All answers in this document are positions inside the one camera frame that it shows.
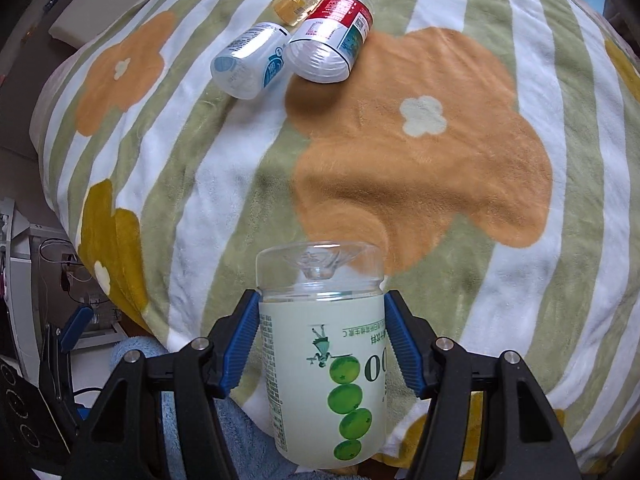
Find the green grape label clear cup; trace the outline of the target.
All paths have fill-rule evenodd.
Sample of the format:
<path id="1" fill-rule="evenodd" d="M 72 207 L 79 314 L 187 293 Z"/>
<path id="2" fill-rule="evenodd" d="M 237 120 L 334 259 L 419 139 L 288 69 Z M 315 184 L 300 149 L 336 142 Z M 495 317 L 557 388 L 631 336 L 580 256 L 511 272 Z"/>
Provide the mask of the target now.
<path id="1" fill-rule="evenodd" d="M 292 243 L 256 257 L 262 369 L 273 437 L 290 462 L 355 466 L 386 438 L 380 250 Z"/>

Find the blue label clear cup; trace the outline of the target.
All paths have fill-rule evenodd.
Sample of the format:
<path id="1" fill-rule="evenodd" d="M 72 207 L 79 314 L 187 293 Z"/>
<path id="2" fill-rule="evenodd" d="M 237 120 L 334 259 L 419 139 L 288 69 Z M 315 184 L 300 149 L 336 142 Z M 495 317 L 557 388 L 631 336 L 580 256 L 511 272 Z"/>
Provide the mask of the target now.
<path id="1" fill-rule="evenodd" d="M 289 39 L 281 25 L 255 24 L 214 57 L 210 63 L 214 83 L 232 98 L 255 99 L 283 72 Z"/>

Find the red label clear cup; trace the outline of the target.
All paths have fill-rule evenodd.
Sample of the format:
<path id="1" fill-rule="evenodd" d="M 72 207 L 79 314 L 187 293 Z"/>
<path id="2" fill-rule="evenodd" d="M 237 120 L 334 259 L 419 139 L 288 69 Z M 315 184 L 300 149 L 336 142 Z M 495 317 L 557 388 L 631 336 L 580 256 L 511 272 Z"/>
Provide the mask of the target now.
<path id="1" fill-rule="evenodd" d="M 322 0 L 284 49 L 293 73 L 315 84 L 346 80 L 373 26 L 371 0 Z"/>

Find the floral striped blanket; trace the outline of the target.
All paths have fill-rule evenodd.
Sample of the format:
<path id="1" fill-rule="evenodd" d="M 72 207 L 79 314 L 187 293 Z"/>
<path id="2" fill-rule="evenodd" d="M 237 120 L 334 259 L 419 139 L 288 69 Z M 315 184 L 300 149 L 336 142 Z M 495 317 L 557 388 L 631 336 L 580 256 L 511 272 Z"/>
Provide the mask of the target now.
<path id="1" fill-rule="evenodd" d="M 371 1 L 345 81 L 239 101 L 210 64 L 272 0 L 141 0 L 40 93 L 46 201 L 171 351 L 261 250 L 378 245 L 436 332 L 521 353 L 602 474 L 639 426 L 638 55 L 579 0 Z"/>

